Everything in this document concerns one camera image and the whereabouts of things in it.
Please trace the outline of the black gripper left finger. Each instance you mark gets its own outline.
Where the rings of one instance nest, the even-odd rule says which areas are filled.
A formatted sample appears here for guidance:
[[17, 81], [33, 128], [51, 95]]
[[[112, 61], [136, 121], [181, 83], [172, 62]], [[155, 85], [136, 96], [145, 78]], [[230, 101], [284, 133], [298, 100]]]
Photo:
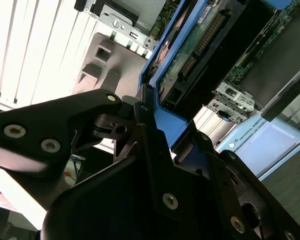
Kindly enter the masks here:
[[106, 89], [0, 112], [0, 169], [52, 180], [71, 154], [104, 138], [115, 140], [116, 164], [138, 140], [142, 118], [163, 132], [148, 99], [129, 104]]

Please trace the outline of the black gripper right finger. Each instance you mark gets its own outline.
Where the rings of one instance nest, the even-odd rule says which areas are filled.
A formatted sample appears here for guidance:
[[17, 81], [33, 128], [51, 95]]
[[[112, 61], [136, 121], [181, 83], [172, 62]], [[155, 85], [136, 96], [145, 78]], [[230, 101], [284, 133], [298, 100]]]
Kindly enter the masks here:
[[240, 240], [300, 240], [300, 225], [232, 151], [217, 153], [204, 133], [194, 134], [205, 153], [221, 212]]

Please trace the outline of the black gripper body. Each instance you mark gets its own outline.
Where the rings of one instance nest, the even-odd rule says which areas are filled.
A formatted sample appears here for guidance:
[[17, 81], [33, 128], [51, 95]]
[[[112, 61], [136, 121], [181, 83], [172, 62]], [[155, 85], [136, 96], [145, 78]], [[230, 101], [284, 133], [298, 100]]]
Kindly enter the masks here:
[[250, 240], [226, 164], [192, 129], [190, 151], [171, 158], [164, 133], [142, 118], [128, 156], [64, 192], [45, 217], [43, 240]]

